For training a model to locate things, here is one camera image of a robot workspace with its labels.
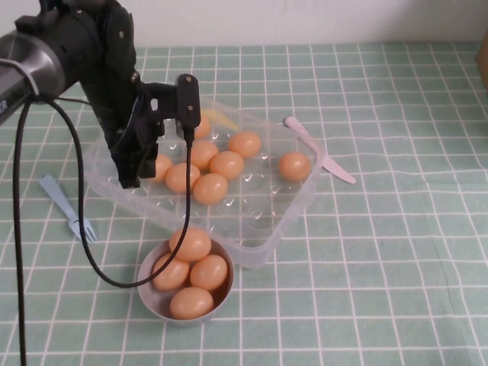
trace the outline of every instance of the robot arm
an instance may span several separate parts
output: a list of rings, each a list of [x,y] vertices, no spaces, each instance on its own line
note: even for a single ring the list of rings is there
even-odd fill
[[[132,15],[117,1],[40,0],[38,16],[20,17],[15,28],[0,37],[0,124],[24,103],[26,76],[49,98],[79,82],[123,188],[154,176],[164,120],[174,119],[192,142],[201,120],[197,79],[184,74],[174,85],[142,82]]]

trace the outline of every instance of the egg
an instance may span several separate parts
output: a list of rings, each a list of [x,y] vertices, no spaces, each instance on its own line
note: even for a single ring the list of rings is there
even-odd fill
[[[207,116],[202,116],[200,125],[195,128],[195,139],[203,139],[210,133],[210,120]]]
[[[190,187],[193,189],[201,173],[195,165],[190,164]],[[175,193],[186,192],[186,162],[172,166],[166,172],[165,182],[168,188]]]
[[[227,180],[223,175],[209,173],[195,183],[193,195],[201,204],[217,204],[227,193]]]
[[[183,229],[179,229],[169,238],[169,248],[172,252],[175,251],[182,232]],[[212,242],[208,234],[199,227],[190,226],[186,231],[176,258],[184,262],[196,262],[207,256],[211,247]]]
[[[156,157],[156,174],[151,181],[164,181],[166,173],[173,166],[171,159],[163,154],[158,154]]]
[[[238,153],[244,159],[258,154],[261,149],[259,135],[252,131],[241,131],[229,138],[229,150]]]
[[[180,290],[169,304],[169,312],[177,320],[196,319],[213,309],[212,295],[199,287],[186,287]]]
[[[222,151],[210,161],[210,172],[223,175],[228,181],[242,173],[244,159],[237,152]]]
[[[167,261],[171,253],[164,254],[163,257],[158,259],[154,264],[152,273],[156,273]],[[190,273],[190,263],[183,262],[178,258],[173,258],[171,263],[152,280],[152,284],[159,291],[174,290],[181,286]]]
[[[211,141],[195,141],[191,148],[191,164],[200,170],[207,170],[219,149]]]
[[[190,272],[191,286],[207,291],[219,288],[226,280],[226,261],[219,255],[211,254],[196,262]]]
[[[310,174],[311,164],[301,152],[287,152],[280,158],[278,170],[288,181],[302,181]]]

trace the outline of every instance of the clear plastic egg tray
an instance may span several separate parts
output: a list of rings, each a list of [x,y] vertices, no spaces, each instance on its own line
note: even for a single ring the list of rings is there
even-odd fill
[[[265,264],[287,228],[313,200],[324,149],[308,135],[295,133],[279,122],[271,122],[243,110],[202,98],[201,113],[210,118],[210,135],[219,151],[227,150],[235,133],[251,130],[261,137],[261,150],[245,159],[242,174],[229,181],[225,198],[212,206],[191,199],[192,226],[204,228],[220,243],[236,264],[257,268]],[[186,145],[176,134],[175,122],[165,122],[159,153],[173,164],[185,162]],[[290,151],[305,154],[312,166],[305,181],[284,180],[278,161]],[[171,231],[183,226],[185,193],[174,194],[164,184],[144,179],[140,188],[123,189],[117,178],[107,144],[101,136],[84,153],[85,180],[95,193]]]

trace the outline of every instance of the blue plastic fork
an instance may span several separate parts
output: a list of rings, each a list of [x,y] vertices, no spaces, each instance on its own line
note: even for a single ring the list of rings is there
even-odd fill
[[[40,186],[46,191],[46,193],[53,199],[54,202],[59,206],[68,219],[68,226],[76,235],[79,240],[82,240],[82,234],[79,229],[79,216],[73,210],[68,202],[68,199],[64,195],[61,187],[57,184],[51,175],[43,175],[39,180]],[[89,221],[83,217],[83,223],[85,228],[86,241],[88,243],[96,242],[97,236],[95,231],[90,225]]]

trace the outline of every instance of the grid pattern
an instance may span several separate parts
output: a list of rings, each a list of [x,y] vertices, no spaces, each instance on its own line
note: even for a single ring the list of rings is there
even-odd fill
[[[477,43],[139,50],[147,81],[192,71],[201,93],[281,122],[294,115],[351,172],[322,173],[314,202],[270,262],[236,267],[210,323],[162,326],[136,291],[96,277],[37,179],[76,203],[69,131],[36,107],[21,192],[31,365],[486,365],[488,97]],[[78,86],[66,94],[82,97]],[[63,103],[85,147],[100,129]],[[18,364],[11,224],[15,121],[0,134],[0,365]],[[169,233],[86,190],[92,248],[112,278]]]

